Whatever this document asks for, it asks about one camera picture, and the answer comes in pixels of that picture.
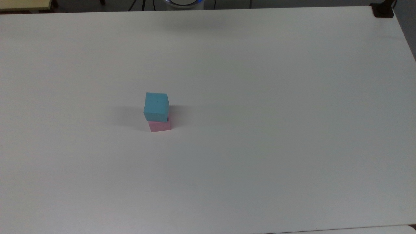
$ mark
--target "foam block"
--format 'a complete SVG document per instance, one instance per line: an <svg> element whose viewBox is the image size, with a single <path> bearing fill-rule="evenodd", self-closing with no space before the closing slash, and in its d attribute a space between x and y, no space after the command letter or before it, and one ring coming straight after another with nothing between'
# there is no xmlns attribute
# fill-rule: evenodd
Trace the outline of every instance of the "foam block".
<svg viewBox="0 0 416 234"><path fill-rule="evenodd" d="M160 132L172 129L171 122L169 121L169 116L167 122L149 121L149 127L151 132Z"/></svg>
<svg viewBox="0 0 416 234"><path fill-rule="evenodd" d="M147 121L167 122L168 112L169 100L166 93L146 93L143 113Z"/></svg>

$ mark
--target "black cable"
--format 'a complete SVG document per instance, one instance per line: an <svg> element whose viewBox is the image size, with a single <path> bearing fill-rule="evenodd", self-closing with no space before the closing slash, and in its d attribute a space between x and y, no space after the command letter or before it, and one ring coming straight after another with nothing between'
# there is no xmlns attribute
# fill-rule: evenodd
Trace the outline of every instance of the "black cable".
<svg viewBox="0 0 416 234"><path fill-rule="evenodd" d="M136 0L134 0L133 4L131 5L131 7L129 8L128 11L130 11L133 8L133 6L134 6L135 3L136 3Z"/></svg>
<svg viewBox="0 0 416 234"><path fill-rule="evenodd" d="M143 3L141 4L141 11L144 11L144 6L146 5L146 0L143 0Z"/></svg>

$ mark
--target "table surface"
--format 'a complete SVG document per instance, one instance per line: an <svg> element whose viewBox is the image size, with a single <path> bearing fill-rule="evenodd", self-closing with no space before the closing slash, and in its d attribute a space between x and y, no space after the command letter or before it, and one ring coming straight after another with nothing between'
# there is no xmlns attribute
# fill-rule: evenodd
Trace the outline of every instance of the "table surface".
<svg viewBox="0 0 416 234"><path fill-rule="evenodd" d="M48 10L52 0L1 0L0 11Z"/></svg>
<svg viewBox="0 0 416 234"><path fill-rule="evenodd" d="M370 7L0 15L4 233L416 222L416 63ZM146 92L167 93L151 133Z"/></svg>
<svg viewBox="0 0 416 234"><path fill-rule="evenodd" d="M410 226L389 226L310 232L291 232L291 234L416 234L416 231Z"/></svg>

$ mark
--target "blue cube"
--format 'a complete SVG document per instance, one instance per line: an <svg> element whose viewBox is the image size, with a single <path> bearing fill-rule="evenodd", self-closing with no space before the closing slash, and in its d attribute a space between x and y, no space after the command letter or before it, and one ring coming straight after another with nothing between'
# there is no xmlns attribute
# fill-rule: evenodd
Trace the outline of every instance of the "blue cube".
<svg viewBox="0 0 416 234"><path fill-rule="evenodd" d="M146 93L143 113L147 121L167 122L168 112L169 100L166 93Z"/></svg>

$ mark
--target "floor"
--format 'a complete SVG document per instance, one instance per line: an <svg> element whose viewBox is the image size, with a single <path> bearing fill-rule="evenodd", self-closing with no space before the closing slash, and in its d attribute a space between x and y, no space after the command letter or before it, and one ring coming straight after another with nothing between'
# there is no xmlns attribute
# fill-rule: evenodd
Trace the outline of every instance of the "floor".
<svg viewBox="0 0 416 234"><path fill-rule="evenodd" d="M54 9L58 13L67 12L108 12L127 11L134 0L106 0L102 6L99 0L58 0L59 7ZM132 11L140 11L143 0L136 0ZM166 10L163 0L154 0L156 10ZM249 8L250 0L205 0L204 9L244 9ZM369 5L382 0L253 0L252 8L278 7L326 7L326 6L358 6ZM147 0L145 11L153 9L152 0ZM416 0L398 0L394 9L401 28L416 58Z"/></svg>

